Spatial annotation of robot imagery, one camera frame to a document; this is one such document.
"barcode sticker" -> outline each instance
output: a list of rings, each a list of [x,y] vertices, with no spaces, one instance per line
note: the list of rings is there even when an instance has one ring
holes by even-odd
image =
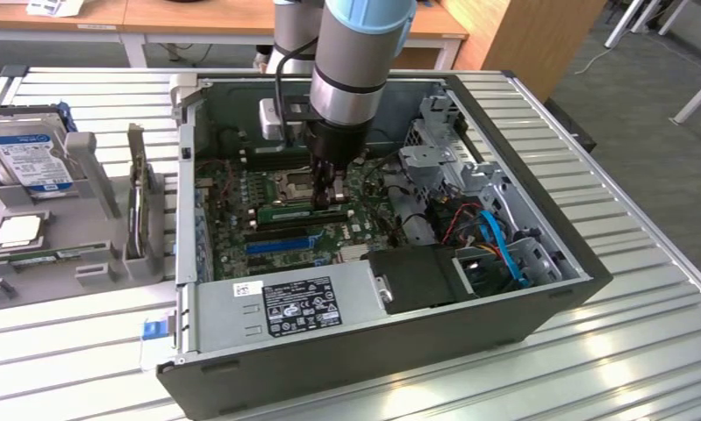
[[[96,31],[116,31],[115,25],[86,25],[78,24],[77,28],[80,29],[94,29]]]
[[[252,296],[260,294],[263,281],[239,282],[232,285],[232,296]]]

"blue pcie slot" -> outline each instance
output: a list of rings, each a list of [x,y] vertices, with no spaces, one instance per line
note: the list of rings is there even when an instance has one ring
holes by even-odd
[[[273,243],[248,244],[245,246],[245,254],[287,252],[289,250],[304,250],[307,248],[311,248],[311,240],[308,237],[303,239],[287,239]]]

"robotic arm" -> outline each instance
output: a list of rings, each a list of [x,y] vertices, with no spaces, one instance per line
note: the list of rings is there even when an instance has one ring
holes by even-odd
[[[316,46],[287,60],[283,70],[312,73],[308,114],[314,117],[304,119],[304,141],[311,153],[312,202],[324,208],[340,200],[347,164],[363,151],[392,59],[410,31],[415,0],[275,0],[275,4],[268,69],[276,70],[275,61],[318,33]]]

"white table leg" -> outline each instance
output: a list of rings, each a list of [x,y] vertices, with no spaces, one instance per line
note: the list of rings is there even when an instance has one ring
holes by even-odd
[[[676,10],[673,11],[673,14],[669,15],[668,22],[662,25],[661,28],[658,28],[658,34],[665,35],[669,31],[669,27],[673,25],[673,21],[677,19],[677,15],[682,11],[682,8],[686,7],[686,4],[690,0],[680,0],[680,4],[677,5]]]
[[[696,93],[696,95],[693,95],[693,98],[690,98],[690,101],[688,101],[686,106],[682,107],[682,110],[680,110],[677,115],[673,117],[673,123],[684,123],[690,117],[690,114],[693,114],[693,111],[696,111],[696,108],[698,108],[698,105],[701,105],[701,90]]]
[[[460,43],[460,39],[447,39],[443,41],[443,48],[439,50],[439,56],[435,59],[435,70],[451,70]]]
[[[643,0],[633,0],[629,9],[622,14],[621,21],[615,25],[615,29],[611,30],[610,37],[607,37],[607,40],[605,41],[605,48],[613,48],[615,44],[618,44],[618,40],[621,39],[622,32],[625,31],[626,25],[630,22],[630,18],[633,18],[633,14],[639,9],[642,2]]]
[[[128,66],[132,68],[145,68],[147,58],[144,56],[144,33],[128,33],[120,34],[120,42],[127,50]]]
[[[646,9],[643,9],[643,12],[641,13],[639,18],[635,21],[635,24],[633,24],[633,27],[630,28],[630,31],[633,33],[639,33],[643,30],[643,25],[646,24],[646,21],[651,18],[654,11],[657,10],[659,0],[651,0],[649,2],[649,6],[646,6]]]

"hard drive label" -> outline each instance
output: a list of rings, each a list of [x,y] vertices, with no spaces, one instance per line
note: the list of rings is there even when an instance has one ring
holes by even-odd
[[[0,136],[0,152],[20,183],[34,191],[68,189],[69,172],[61,159],[53,156],[50,136],[25,134]]]
[[[328,276],[261,288],[267,330],[275,338],[342,324]]]

